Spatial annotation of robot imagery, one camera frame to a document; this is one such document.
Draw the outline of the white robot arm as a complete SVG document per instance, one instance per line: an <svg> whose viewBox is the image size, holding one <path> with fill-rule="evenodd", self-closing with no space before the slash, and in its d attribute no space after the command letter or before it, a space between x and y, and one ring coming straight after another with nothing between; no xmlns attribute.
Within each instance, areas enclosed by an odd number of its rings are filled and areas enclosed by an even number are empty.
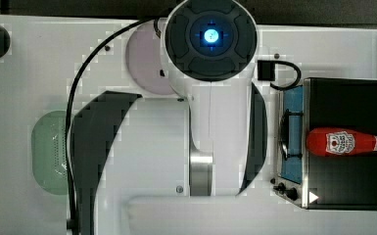
<svg viewBox="0 0 377 235"><path fill-rule="evenodd" d="M237 196L264 163L259 33L237 0L183 0L128 31L130 89L97 95L68 133L76 235L129 235L138 197Z"/></svg>

